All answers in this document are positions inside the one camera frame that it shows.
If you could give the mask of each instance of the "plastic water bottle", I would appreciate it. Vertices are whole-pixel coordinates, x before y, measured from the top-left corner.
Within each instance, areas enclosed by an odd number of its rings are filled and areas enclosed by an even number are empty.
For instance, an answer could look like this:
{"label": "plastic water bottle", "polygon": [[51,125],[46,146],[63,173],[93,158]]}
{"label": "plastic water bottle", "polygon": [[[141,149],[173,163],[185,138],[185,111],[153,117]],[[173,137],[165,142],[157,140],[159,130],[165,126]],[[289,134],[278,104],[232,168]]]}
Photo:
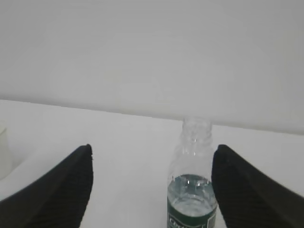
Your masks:
{"label": "plastic water bottle", "polygon": [[211,122],[186,118],[168,176],[167,228],[214,228]]}
{"label": "plastic water bottle", "polygon": [[10,174],[12,167],[13,159],[9,150],[6,127],[0,123],[0,180]]}

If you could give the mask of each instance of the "white table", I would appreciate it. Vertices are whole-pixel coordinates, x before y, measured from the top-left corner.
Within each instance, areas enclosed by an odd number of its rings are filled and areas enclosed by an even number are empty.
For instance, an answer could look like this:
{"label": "white table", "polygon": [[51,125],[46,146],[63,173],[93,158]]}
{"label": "white table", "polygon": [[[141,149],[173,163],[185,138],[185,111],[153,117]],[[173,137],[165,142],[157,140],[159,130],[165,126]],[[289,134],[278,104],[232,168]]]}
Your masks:
{"label": "white table", "polygon": [[[16,158],[15,170],[0,181],[0,197],[89,143],[95,177],[81,227],[166,227],[167,169],[181,121],[5,100],[0,120]],[[304,196],[304,136],[214,126],[213,139]],[[220,216],[217,227],[225,227]]]}

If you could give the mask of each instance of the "clear plastic bottle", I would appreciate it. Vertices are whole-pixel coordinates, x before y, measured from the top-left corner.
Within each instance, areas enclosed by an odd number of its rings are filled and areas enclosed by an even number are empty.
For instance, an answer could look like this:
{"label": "clear plastic bottle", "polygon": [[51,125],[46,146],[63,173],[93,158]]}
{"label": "clear plastic bottle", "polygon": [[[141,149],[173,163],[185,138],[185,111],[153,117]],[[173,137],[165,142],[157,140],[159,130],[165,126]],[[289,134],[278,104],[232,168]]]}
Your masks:
{"label": "clear plastic bottle", "polygon": [[167,228],[214,228],[211,122],[186,118],[168,176]]}

